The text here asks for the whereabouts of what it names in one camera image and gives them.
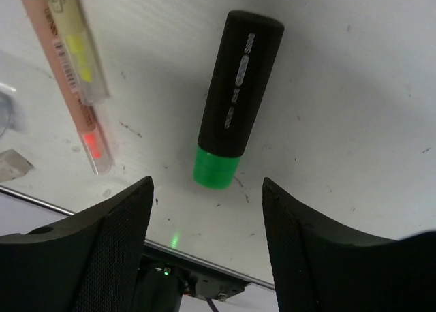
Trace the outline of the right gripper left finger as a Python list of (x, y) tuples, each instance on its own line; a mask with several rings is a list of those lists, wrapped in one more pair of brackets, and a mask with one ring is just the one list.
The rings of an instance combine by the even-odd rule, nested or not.
[(129, 311), (153, 206), (147, 176), (75, 215), (1, 237), (2, 311)]

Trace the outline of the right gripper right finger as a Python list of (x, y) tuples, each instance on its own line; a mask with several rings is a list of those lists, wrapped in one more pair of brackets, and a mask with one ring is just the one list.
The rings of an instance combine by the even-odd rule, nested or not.
[(280, 311), (434, 311), (435, 233), (390, 240), (343, 225), (269, 178), (262, 208)]

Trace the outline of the black green-capped highlighter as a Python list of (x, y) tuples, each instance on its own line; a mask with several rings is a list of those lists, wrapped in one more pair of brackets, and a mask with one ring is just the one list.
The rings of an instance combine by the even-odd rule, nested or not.
[(228, 13), (198, 136), (193, 179), (230, 186), (245, 152), (284, 33), (273, 18)]

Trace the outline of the yellow slim highlighter pen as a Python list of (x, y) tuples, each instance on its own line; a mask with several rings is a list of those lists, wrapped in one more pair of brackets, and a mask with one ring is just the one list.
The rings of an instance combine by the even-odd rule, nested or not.
[(82, 100), (92, 106), (108, 97), (104, 77), (79, 0), (47, 0), (70, 63)]

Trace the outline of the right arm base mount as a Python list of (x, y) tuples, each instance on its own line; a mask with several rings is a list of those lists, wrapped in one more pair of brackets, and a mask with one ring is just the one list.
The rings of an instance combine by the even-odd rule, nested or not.
[(131, 311), (277, 311), (274, 286), (145, 242)]

